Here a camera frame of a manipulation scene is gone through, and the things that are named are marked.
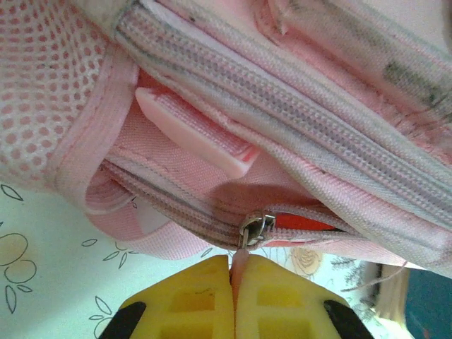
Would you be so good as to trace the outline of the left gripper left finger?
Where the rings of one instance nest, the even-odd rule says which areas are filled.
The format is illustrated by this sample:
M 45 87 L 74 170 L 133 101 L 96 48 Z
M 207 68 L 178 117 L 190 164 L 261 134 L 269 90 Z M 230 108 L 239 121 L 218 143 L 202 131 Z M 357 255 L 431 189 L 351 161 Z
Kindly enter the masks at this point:
M 228 257 L 213 256 L 126 299 L 98 339 L 234 339 Z

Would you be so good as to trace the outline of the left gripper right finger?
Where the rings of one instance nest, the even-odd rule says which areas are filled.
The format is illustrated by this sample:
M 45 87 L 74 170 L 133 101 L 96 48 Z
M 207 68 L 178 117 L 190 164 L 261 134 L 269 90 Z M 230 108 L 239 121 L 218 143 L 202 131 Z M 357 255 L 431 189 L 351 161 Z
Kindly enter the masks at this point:
M 341 296 L 250 255 L 238 289 L 235 339 L 374 339 Z

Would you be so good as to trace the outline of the pink student backpack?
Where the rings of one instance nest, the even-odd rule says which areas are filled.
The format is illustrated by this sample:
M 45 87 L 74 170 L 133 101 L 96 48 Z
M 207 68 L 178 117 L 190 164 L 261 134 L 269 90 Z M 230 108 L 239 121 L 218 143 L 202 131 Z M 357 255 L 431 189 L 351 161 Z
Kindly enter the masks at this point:
M 366 0 L 0 0 L 0 181 L 156 256 L 254 224 L 452 278 L 447 38 Z

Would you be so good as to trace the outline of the floral table cover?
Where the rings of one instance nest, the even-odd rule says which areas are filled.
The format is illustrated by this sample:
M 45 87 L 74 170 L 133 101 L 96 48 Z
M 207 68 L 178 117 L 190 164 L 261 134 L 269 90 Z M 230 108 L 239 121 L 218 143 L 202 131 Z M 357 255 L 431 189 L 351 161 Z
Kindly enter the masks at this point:
M 141 254 L 58 196 L 0 184 L 0 339 L 97 339 L 127 297 L 221 252 L 202 244 L 180 260 Z M 400 271 L 365 291 L 382 266 L 306 249 L 258 254 L 342 295 L 375 339 L 405 339 L 409 278 Z

